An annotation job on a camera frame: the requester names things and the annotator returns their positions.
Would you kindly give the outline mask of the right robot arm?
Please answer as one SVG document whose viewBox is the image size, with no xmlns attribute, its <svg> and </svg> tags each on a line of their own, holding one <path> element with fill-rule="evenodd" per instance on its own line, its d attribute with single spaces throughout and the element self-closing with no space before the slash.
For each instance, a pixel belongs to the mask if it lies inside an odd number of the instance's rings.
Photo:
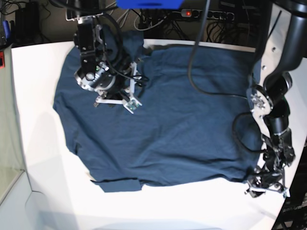
<svg viewBox="0 0 307 230">
<path fill-rule="evenodd" d="M 77 22 L 73 41 L 80 52 L 80 67 L 74 74 L 78 85 L 98 94 L 95 107 L 122 105 L 133 114 L 142 106 L 135 88 L 143 87 L 148 78 L 124 50 L 121 28 L 109 15 L 116 7 L 103 8 L 98 0 L 67 0 L 64 7 L 66 19 Z"/>
</svg>

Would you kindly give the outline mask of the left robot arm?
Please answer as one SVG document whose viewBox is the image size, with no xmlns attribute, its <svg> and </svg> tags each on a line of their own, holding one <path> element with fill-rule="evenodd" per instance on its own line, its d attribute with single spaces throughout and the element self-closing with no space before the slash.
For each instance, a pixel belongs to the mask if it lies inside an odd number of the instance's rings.
<svg viewBox="0 0 307 230">
<path fill-rule="evenodd" d="M 307 48 L 307 3 L 304 0 L 268 0 L 263 4 L 260 41 L 249 72 L 249 86 L 244 96 L 248 112 L 238 114 L 232 123 L 236 144 L 249 151 L 236 132 L 240 118 L 252 116 L 257 123 L 263 157 L 246 178 L 247 194 L 253 198 L 266 192 L 290 196 L 286 167 L 298 163 L 304 139 L 296 140 L 295 112 L 304 108 L 294 86 L 292 74 Z"/>
</svg>

